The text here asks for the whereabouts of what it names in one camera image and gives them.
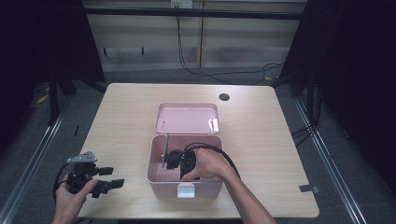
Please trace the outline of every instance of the hand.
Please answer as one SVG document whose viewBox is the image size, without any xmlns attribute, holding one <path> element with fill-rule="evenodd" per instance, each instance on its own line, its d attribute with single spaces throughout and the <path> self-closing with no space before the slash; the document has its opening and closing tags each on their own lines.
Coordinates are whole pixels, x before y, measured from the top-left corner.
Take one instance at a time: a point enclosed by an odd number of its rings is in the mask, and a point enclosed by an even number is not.
<svg viewBox="0 0 396 224">
<path fill-rule="evenodd" d="M 197 160 L 195 168 L 188 174 L 183 175 L 182 181 L 192 181 L 196 177 L 222 177 L 226 170 L 232 169 L 224 157 L 216 151 L 198 148 L 194 152 Z"/>
<path fill-rule="evenodd" d="M 95 188 L 97 183 L 97 179 L 92 179 L 85 184 L 79 193 L 72 194 L 67 190 L 66 182 L 63 182 L 56 190 L 56 208 L 52 223 L 73 223 L 86 201 L 87 194 Z"/>
</svg>

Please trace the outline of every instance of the white latch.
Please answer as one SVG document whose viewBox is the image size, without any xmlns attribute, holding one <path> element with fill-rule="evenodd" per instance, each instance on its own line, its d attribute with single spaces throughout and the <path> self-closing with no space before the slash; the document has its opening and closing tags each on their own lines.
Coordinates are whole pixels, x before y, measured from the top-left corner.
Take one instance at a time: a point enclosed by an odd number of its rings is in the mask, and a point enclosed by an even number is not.
<svg viewBox="0 0 396 224">
<path fill-rule="evenodd" d="M 178 198 L 195 198 L 195 186 L 192 183 L 183 182 L 177 185 Z"/>
<path fill-rule="evenodd" d="M 182 0 L 181 8 L 192 8 L 192 0 Z"/>
</svg>

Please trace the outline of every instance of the wooden table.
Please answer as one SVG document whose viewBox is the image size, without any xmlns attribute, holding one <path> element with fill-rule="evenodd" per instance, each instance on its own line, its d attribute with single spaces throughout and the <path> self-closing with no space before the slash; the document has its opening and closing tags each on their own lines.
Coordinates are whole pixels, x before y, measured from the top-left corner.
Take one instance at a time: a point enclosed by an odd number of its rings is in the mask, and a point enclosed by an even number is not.
<svg viewBox="0 0 396 224">
<path fill-rule="evenodd" d="M 227 93 L 230 100 L 221 101 Z M 111 84 L 81 152 L 92 150 L 99 167 L 125 178 L 121 189 L 88 197 L 80 217 L 233 218 L 239 214 L 223 185 L 215 199 L 157 198 L 147 179 L 150 144 L 161 103 L 213 103 L 219 111 L 223 150 L 257 198 L 274 217 L 316 217 L 307 185 L 274 89 L 259 86 Z"/>
</svg>

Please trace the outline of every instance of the person's right hand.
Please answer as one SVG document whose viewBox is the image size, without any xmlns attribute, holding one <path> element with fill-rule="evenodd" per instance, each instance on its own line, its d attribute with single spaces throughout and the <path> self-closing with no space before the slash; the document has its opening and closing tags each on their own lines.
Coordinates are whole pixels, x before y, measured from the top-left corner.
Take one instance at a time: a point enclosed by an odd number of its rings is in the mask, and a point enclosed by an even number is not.
<svg viewBox="0 0 396 224">
<path fill-rule="evenodd" d="M 195 168 L 183 175 L 182 181 L 192 181 L 196 177 L 222 177 L 226 171 L 232 169 L 224 157 L 216 151 L 207 148 L 198 148 L 194 152 L 197 160 Z"/>
</svg>

